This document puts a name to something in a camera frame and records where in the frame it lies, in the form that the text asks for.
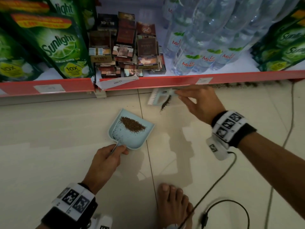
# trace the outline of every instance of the black cable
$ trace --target black cable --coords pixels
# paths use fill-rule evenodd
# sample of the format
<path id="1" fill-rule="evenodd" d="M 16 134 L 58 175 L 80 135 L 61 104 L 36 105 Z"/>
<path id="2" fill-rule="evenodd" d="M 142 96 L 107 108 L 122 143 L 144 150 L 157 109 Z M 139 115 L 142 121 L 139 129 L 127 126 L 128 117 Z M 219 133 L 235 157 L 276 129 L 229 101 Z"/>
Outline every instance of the black cable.
<path id="1" fill-rule="evenodd" d="M 230 199 L 224 199 L 224 200 L 218 201 L 218 202 L 214 203 L 213 205 L 211 205 L 211 206 L 208 208 L 208 210 L 204 213 L 204 215 L 203 215 L 202 218 L 201 218 L 201 229 L 203 229 L 203 228 L 207 225 L 207 221 L 208 221 L 208 218 L 209 218 L 209 217 L 208 217 L 208 212 L 209 212 L 214 206 L 216 206 L 217 204 L 222 203 L 222 202 L 234 202 L 234 203 L 240 205 L 240 206 L 244 209 L 244 211 L 246 212 L 246 214 L 247 214 L 247 218 L 248 218 L 248 226 L 247 226 L 247 229 L 250 228 L 250 216 L 249 216 L 249 213 L 247 212 L 246 208 L 245 208 L 242 204 L 240 204 L 239 202 L 236 202 L 236 201 L 230 200 Z"/>
<path id="2" fill-rule="evenodd" d="M 287 134 L 287 137 L 283 143 L 283 148 L 286 147 L 286 144 L 290 138 L 290 135 L 292 133 L 292 130 L 294 128 L 294 84 L 295 82 L 292 83 L 291 86 L 291 109 L 292 109 L 292 116 L 291 116 L 291 123 L 290 123 L 290 129 L 289 132 Z M 270 195 L 269 195 L 269 201 L 268 201 L 268 207 L 267 207 L 267 213 L 266 213 L 266 218 L 265 218 L 265 225 L 264 225 L 264 229 L 268 229 L 268 224 L 269 224 L 269 217 L 270 217 L 270 211 L 271 211 L 271 204 L 272 204 L 272 199 L 273 199 L 273 192 L 274 192 L 274 188 L 271 187 L 270 189 Z"/>
<path id="3" fill-rule="evenodd" d="M 211 192 L 211 190 L 215 187 L 215 185 L 229 172 L 229 170 L 232 168 L 232 166 L 235 164 L 237 160 L 237 155 L 234 152 L 228 152 L 228 154 L 234 154 L 234 161 L 232 164 L 229 166 L 229 168 L 224 172 L 224 174 L 211 186 L 211 188 L 206 192 L 206 194 L 199 200 L 199 202 L 194 206 L 193 210 L 189 213 L 189 215 L 185 218 L 185 220 L 180 224 L 178 229 L 181 229 L 183 225 L 185 224 L 186 220 L 189 219 L 189 217 L 193 214 L 195 209 L 199 206 L 199 204 L 204 200 L 204 198 L 208 195 L 208 193 Z"/>

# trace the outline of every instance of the dustpan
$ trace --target dustpan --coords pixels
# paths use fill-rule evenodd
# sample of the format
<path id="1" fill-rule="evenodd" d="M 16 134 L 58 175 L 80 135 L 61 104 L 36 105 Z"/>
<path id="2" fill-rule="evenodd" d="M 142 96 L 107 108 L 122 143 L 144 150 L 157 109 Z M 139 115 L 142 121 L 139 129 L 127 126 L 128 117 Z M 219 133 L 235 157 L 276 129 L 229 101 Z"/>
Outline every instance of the dustpan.
<path id="1" fill-rule="evenodd" d="M 121 117 L 133 119 L 146 128 L 143 131 L 132 132 L 128 130 L 120 121 Z M 135 150 L 139 149 L 144 144 L 154 126 L 155 125 L 153 123 L 150 123 L 149 121 L 144 120 L 125 109 L 122 109 L 109 128 L 108 134 L 109 137 L 117 143 L 125 144 L 128 149 Z"/>

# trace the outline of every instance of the cable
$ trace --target cable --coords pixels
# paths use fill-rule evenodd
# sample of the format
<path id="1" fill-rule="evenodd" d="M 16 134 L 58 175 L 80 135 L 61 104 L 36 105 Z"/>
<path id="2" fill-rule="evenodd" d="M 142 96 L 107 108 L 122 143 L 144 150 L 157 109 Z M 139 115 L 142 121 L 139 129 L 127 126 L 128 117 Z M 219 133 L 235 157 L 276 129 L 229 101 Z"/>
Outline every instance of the cable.
<path id="1" fill-rule="evenodd" d="M 236 160 L 237 160 L 237 155 L 234 152 L 228 152 L 228 154 L 234 154 L 234 161 L 231 163 L 231 165 L 229 166 L 229 168 L 224 172 L 224 174 L 211 186 L 211 188 L 206 192 L 206 194 L 199 200 L 199 202 L 194 206 L 193 210 L 189 213 L 189 215 L 185 218 L 185 220 L 180 224 L 180 226 L 178 227 L 178 229 L 181 229 L 183 227 L 183 225 L 185 224 L 185 222 L 189 219 L 189 217 L 193 214 L 193 212 L 195 211 L 195 209 L 199 206 L 199 204 L 204 200 L 204 198 L 208 195 L 208 193 L 211 192 L 211 190 L 215 187 L 215 185 L 224 177 L 226 176 L 226 174 L 229 172 L 229 170 L 232 168 L 232 166 L 235 164 Z"/>
<path id="2" fill-rule="evenodd" d="M 249 213 L 247 212 L 246 208 L 245 208 L 242 204 L 240 204 L 239 202 L 236 202 L 236 201 L 230 200 L 230 199 L 224 199 L 224 200 L 218 201 L 218 202 L 214 203 L 213 205 L 211 205 L 211 206 L 208 208 L 208 210 L 204 213 L 204 215 L 203 215 L 202 218 L 201 218 L 201 229 L 203 229 L 203 228 L 207 225 L 207 221 L 208 221 L 208 218 L 209 218 L 209 217 L 208 217 L 208 212 L 209 212 L 214 206 L 216 206 L 217 204 L 222 203 L 222 202 L 234 202 L 234 203 L 240 205 L 240 206 L 244 209 L 244 211 L 246 212 L 246 214 L 247 214 L 247 218 L 248 218 L 248 226 L 247 226 L 247 229 L 250 228 L 250 217 L 249 217 Z"/>
<path id="3" fill-rule="evenodd" d="M 292 83 L 291 86 L 291 110 L 292 110 L 292 116 L 291 116 L 291 124 L 290 124 L 290 129 L 289 132 L 287 134 L 287 137 L 283 143 L 283 148 L 286 147 L 286 144 L 290 138 L 290 135 L 292 133 L 292 130 L 294 128 L 294 84 L 295 82 Z M 265 225 L 264 225 L 264 229 L 268 229 L 268 224 L 269 224 L 269 217 L 270 217 L 270 211 L 271 211 L 271 204 L 272 204 L 272 199 L 273 199 L 273 192 L 274 192 L 274 188 L 271 187 L 270 190 L 270 196 L 269 196 L 269 201 L 268 201 L 268 207 L 267 207 L 267 213 L 266 213 L 266 218 L 265 218 Z"/>

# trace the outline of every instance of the floor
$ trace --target floor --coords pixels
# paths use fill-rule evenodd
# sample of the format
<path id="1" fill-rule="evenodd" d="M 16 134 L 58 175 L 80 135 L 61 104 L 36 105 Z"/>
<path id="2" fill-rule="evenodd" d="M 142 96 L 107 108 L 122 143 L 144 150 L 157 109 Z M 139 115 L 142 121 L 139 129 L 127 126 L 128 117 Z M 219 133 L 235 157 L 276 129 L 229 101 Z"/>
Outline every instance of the floor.
<path id="1" fill-rule="evenodd" d="M 210 127 L 179 99 L 174 97 L 160 111 L 147 105 L 149 92 L 113 91 L 106 99 L 84 93 L 1 99 L 1 227 L 35 228 L 57 194 L 83 179 L 97 149 L 112 143 L 107 131 L 122 108 L 156 126 L 144 146 L 122 156 L 121 165 L 97 194 L 96 212 L 113 217 L 112 229 L 156 228 L 155 190 L 162 182 L 183 188 L 196 204 L 233 157 L 222 162 L 214 157 L 205 143 Z M 242 113 L 259 133 L 283 144 L 292 117 L 290 82 L 219 88 L 216 93 L 227 109 Z M 295 125 L 286 146 L 305 159 L 304 103 L 305 80 L 295 84 Z M 246 207 L 251 228 L 264 228 L 271 187 L 239 150 L 233 151 L 237 163 L 198 207 L 193 228 L 200 228 L 201 212 L 223 198 Z M 246 222 L 242 208 L 223 203 L 210 212 L 206 228 L 246 228 Z M 268 228 L 304 227 L 305 221 L 275 192 Z"/>

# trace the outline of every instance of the coffee grounds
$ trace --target coffee grounds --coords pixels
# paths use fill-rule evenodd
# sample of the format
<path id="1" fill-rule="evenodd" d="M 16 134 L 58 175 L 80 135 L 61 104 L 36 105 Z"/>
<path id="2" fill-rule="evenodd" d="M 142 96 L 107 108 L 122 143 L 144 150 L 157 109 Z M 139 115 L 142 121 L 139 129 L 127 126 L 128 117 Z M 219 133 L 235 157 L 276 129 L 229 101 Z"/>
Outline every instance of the coffee grounds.
<path id="1" fill-rule="evenodd" d="M 143 126 L 142 124 L 140 124 L 139 122 L 130 119 L 128 117 L 120 117 L 120 121 L 124 124 L 124 126 L 132 132 L 140 132 L 140 131 L 144 131 L 146 129 L 145 126 Z"/>
<path id="2" fill-rule="evenodd" d="M 171 100 L 171 96 L 169 96 L 169 97 L 167 98 L 167 100 L 162 104 L 161 110 L 160 110 L 160 111 L 162 111 L 162 110 L 164 109 L 164 107 L 165 107 L 166 105 L 168 105 L 168 103 L 170 102 L 170 100 Z"/>

